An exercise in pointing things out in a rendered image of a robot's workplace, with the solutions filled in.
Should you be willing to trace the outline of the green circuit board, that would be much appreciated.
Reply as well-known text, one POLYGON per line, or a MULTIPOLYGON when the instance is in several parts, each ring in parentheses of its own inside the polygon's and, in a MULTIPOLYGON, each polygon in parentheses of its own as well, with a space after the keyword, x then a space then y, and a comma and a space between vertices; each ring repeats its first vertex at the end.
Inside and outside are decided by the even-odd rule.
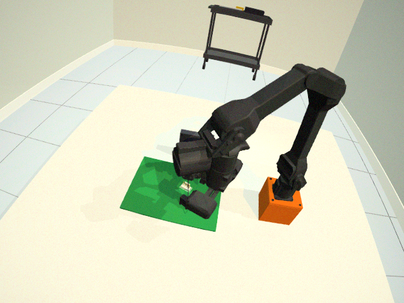
MULTIPOLYGON (((208 190, 209 187, 199 181, 189 181, 189 195, 194 190, 203 194, 208 190)), ((187 180, 177 177, 173 163, 144 157, 119 208, 170 223, 216 232, 221 191, 215 198, 217 207, 209 219, 180 205, 183 194, 187 196, 187 180)))

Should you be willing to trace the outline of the dark grey cooling fan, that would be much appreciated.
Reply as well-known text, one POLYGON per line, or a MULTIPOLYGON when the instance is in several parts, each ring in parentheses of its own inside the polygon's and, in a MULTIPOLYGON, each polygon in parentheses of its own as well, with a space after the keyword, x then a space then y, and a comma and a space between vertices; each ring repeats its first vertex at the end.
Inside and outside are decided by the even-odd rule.
POLYGON ((187 129, 181 129, 179 142, 188 142, 200 140, 200 135, 197 131, 190 131, 187 129))

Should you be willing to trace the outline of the black plug with cable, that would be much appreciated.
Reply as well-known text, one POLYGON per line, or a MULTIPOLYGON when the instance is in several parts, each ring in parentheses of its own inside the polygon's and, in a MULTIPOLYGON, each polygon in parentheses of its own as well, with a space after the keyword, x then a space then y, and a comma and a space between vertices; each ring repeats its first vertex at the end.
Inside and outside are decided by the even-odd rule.
POLYGON ((186 199, 187 199, 188 197, 189 197, 189 181, 187 181, 187 196, 186 196, 185 194, 183 194, 183 195, 180 197, 180 202, 179 202, 179 204, 185 207, 185 202, 186 202, 186 199))

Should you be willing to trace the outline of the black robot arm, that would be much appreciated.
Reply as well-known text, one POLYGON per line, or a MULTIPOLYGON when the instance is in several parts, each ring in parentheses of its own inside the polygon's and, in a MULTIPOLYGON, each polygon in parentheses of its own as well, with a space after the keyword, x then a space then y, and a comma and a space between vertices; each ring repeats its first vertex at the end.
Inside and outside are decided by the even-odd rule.
POLYGON ((290 151, 277 161, 278 179, 272 184, 274 199, 293 201, 306 184, 307 156, 326 114, 337 106, 346 92, 343 78, 325 68, 295 64, 292 69, 250 97, 217 107, 198 131, 200 140, 178 142, 172 151, 177 177, 205 185, 210 167, 221 173, 233 171, 240 151, 251 147, 247 139, 259 123, 279 107, 307 90, 309 105, 290 151), (213 130, 218 135, 215 139, 213 130))

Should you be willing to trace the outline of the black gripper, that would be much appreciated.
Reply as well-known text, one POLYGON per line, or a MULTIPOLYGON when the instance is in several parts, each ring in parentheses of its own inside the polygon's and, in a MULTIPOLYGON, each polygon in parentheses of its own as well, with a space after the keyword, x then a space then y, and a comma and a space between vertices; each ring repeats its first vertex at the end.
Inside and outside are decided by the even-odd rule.
POLYGON ((242 166, 243 163, 237 158, 234 169, 231 172, 221 173, 210 167, 210 170, 206 171, 206 180, 202 179, 209 187, 208 190, 204 194, 198 190, 192 191, 186 199, 185 207, 198 216, 209 219, 217 207, 215 200, 217 194, 220 191, 222 193, 224 192, 228 184, 231 183, 241 171, 242 166))

